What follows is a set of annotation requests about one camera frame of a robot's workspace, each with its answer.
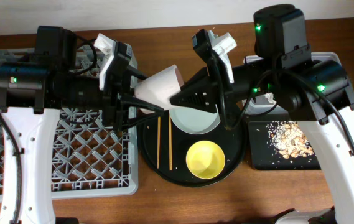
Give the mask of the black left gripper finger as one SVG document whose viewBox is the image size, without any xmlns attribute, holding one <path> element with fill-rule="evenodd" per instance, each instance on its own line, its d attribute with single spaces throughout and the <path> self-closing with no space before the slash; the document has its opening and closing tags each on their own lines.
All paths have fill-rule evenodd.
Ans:
<svg viewBox="0 0 354 224">
<path fill-rule="evenodd" d="M 162 107 L 146 102 L 132 95 L 122 95 L 120 101 L 121 109 L 119 112 L 121 113 L 121 116 L 124 116 L 124 111 L 129 110 L 130 108 L 135 108 L 141 111 L 148 111 L 148 113 L 145 115 L 135 116 L 133 118 L 130 118 L 128 116 L 129 112 L 127 112 L 127 118 L 122 118 L 121 123 L 119 124 L 120 131 L 125 131 L 129 128 L 139 126 L 140 124 L 143 124 L 150 119 L 154 119 L 163 115 L 165 112 L 165 109 Z"/>
<path fill-rule="evenodd" d="M 140 72 L 138 69 L 134 68 L 131 65 L 128 65 L 126 67 L 126 71 L 127 71 L 128 75 L 136 77 L 139 80 L 145 80 L 147 78 L 147 76 L 144 73 Z"/>
</svg>

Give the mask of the pink cup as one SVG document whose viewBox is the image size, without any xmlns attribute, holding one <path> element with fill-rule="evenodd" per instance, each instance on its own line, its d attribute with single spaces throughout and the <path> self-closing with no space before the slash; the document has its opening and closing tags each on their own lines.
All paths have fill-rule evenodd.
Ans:
<svg viewBox="0 0 354 224">
<path fill-rule="evenodd" d="M 184 80 L 179 69 L 172 65 L 139 82 L 134 89 L 134 96 L 164 110 L 170 110 L 179 107 L 172 105 L 170 98 L 179 93 L 183 85 Z"/>
</svg>

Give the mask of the yellow bowl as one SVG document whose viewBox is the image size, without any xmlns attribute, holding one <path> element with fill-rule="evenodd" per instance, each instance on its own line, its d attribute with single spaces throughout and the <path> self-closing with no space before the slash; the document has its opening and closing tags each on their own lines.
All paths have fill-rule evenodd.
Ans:
<svg viewBox="0 0 354 224">
<path fill-rule="evenodd" d="M 226 164 L 223 149 L 211 141 L 198 141 L 190 146 L 185 162 L 191 174 L 199 179 L 213 179 L 221 174 Z"/>
</svg>

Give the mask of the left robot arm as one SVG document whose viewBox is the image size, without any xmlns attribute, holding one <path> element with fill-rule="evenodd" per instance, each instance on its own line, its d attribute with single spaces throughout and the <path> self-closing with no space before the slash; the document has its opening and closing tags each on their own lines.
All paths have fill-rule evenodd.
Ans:
<svg viewBox="0 0 354 224">
<path fill-rule="evenodd" d="M 0 65 L 0 123 L 4 131 L 4 183 L 0 223 L 76 223 L 58 218 L 51 197 L 52 150 L 63 108 L 95 110 L 103 124 L 124 131 L 142 123 L 130 108 L 164 109 L 134 96 L 130 45 L 86 40 L 55 26 L 40 26 L 34 51 Z"/>
</svg>

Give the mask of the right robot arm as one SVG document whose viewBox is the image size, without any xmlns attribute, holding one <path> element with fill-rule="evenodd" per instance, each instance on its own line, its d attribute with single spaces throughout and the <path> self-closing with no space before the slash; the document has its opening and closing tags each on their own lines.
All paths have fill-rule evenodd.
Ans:
<svg viewBox="0 0 354 224">
<path fill-rule="evenodd" d="M 218 113 L 226 129 L 241 123 L 228 104 L 249 103 L 272 93 L 306 135 L 332 193 L 334 205 L 317 212 L 286 210 L 274 223 L 354 223 L 354 89 L 336 61 L 313 60 L 304 13 L 278 4 L 254 13 L 254 50 L 258 60 L 228 68 L 206 30 L 192 37 L 193 49 L 205 62 L 170 98 L 175 106 Z"/>
</svg>

